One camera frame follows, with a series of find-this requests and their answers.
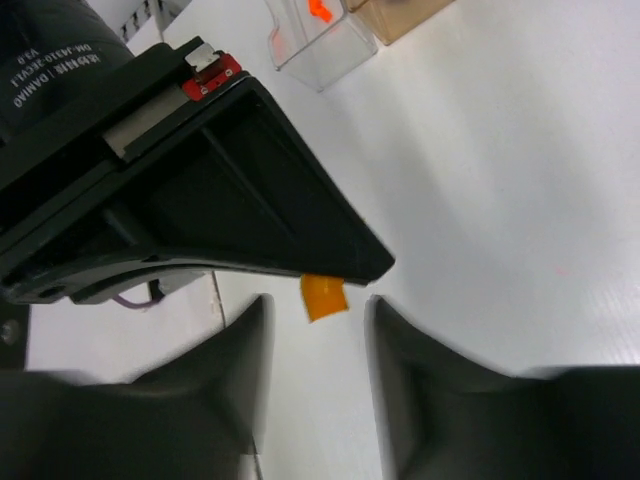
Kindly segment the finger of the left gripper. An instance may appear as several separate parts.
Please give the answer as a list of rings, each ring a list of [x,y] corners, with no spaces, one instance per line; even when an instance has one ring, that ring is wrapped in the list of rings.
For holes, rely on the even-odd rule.
[[[242,74],[132,127],[78,100],[1,151],[1,294],[100,304],[188,271],[367,285],[394,257],[279,105]]]

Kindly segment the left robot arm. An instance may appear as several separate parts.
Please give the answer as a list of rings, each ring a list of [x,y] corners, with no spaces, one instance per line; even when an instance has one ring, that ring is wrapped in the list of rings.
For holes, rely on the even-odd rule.
[[[367,285],[394,257],[268,90],[200,38],[133,55],[83,1],[1,5],[1,295],[204,270]]]

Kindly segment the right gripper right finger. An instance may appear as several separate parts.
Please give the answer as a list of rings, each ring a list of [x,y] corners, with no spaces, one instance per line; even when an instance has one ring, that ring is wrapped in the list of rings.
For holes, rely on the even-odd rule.
[[[509,376],[366,307],[379,448],[390,479],[635,479],[639,370],[571,366]]]

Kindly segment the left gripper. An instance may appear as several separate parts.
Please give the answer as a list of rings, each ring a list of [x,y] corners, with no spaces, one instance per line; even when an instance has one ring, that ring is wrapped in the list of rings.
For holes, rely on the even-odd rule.
[[[223,51],[197,71],[189,58],[206,47],[156,44],[105,74],[94,50],[44,69],[10,100],[28,126],[1,149],[2,199],[54,200],[74,186],[141,200],[214,192],[222,170],[196,126],[226,123],[223,97],[250,75]]]

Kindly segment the small orange lego piece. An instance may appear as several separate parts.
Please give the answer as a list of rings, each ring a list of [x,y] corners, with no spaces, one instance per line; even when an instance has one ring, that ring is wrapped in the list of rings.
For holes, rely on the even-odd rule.
[[[325,5],[323,0],[308,0],[308,11],[313,17],[325,23],[330,23],[333,19],[332,11]]]

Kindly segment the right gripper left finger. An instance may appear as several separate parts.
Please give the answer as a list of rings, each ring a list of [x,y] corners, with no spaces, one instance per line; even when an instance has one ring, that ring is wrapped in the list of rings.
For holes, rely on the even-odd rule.
[[[5,479],[236,479],[257,452],[271,299],[134,381],[1,374]]]

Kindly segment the orange round lego piece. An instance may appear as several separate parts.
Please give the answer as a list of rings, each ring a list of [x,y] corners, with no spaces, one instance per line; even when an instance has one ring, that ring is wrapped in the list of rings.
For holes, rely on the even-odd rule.
[[[305,274],[300,279],[300,291],[311,322],[349,309],[341,278]]]

